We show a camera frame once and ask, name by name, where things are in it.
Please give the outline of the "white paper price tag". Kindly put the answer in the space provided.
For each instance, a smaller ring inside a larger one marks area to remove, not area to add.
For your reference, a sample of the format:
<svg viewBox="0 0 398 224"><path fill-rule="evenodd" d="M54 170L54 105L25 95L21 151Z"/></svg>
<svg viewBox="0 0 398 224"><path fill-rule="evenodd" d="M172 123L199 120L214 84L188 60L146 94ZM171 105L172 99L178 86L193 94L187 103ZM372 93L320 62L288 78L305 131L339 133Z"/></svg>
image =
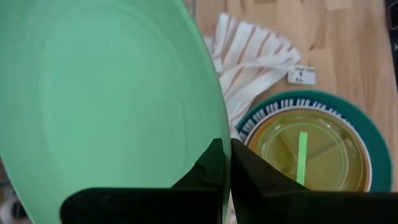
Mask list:
<svg viewBox="0 0 398 224"><path fill-rule="evenodd" d="M287 81L293 84L315 85L316 73L314 67L297 65L288 71Z"/></svg>

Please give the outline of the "green glass plate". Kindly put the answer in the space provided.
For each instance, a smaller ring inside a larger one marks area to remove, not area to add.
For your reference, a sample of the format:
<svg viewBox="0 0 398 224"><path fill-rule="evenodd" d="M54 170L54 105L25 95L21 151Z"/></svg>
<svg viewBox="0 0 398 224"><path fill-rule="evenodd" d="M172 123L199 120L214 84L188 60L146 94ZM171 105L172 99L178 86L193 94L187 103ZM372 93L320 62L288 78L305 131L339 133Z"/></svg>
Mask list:
<svg viewBox="0 0 398 224"><path fill-rule="evenodd" d="M343 190L348 156L326 116L293 110L260 125L249 147L285 176L313 190Z"/></svg>

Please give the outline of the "large teal plate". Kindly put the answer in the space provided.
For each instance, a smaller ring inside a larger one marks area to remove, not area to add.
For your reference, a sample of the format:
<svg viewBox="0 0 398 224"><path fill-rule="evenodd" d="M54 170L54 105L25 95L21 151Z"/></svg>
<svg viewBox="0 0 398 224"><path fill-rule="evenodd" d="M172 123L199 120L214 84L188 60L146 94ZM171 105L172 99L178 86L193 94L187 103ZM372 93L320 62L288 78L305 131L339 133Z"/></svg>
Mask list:
<svg viewBox="0 0 398 224"><path fill-rule="evenodd" d="M249 110L236 125L240 140L246 142L259 123L278 112L300 107L337 115L353 128L362 139L371 162L370 191L390 192L393 189L393 170L389 148L371 119L345 99L316 90L293 90L274 95Z"/></svg>

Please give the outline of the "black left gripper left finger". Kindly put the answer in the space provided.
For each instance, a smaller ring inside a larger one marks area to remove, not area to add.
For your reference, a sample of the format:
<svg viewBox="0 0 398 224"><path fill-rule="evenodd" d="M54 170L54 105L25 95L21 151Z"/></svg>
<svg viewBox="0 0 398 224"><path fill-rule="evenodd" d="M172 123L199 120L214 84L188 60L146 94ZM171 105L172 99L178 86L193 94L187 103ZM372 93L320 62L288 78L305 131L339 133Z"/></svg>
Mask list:
<svg viewBox="0 0 398 224"><path fill-rule="evenodd" d="M214 139L169 189L90 188L69 196L62 224L221 224L224 153Z"/></svg>

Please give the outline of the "white striped dish towel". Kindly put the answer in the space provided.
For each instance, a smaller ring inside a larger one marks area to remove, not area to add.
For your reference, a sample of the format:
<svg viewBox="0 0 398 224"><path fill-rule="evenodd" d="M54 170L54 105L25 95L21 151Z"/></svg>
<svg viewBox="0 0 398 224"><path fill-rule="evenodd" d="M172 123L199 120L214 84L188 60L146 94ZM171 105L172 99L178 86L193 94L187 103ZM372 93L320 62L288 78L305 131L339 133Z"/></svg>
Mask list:
<svg viewBox="0 0 398 224"><path fill-rule="evenodd" d="M301 54L275 31L226 13L204 41L218 73L230 135L237 138L237 125L255 98L295 68Z"/></svg>

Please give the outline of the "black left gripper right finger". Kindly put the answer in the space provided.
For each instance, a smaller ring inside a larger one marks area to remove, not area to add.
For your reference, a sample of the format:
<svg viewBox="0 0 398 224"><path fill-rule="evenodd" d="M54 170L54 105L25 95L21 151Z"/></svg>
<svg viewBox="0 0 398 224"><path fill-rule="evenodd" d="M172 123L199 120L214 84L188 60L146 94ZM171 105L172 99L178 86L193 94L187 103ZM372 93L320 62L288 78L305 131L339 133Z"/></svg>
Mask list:
<svg viewBox="0 0 398 224"><path fill-rule="evenodd" d="M398 224L398 194L310 190L237 139L231 193L239 224Z"/></svg>

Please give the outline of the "light green and white plate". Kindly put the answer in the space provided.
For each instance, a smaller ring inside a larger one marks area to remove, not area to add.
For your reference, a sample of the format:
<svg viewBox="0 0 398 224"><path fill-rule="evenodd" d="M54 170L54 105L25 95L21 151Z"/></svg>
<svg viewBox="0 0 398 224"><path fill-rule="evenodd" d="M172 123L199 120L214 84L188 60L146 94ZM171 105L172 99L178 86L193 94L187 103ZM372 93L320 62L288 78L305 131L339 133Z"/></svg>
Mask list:
<svg viewBox="0 0 398 224"><path fill-rule="evenodd" d="M169 189L212 140L218 75L182 0L0 0L0 156L34 224L90 188Z"/></svg>

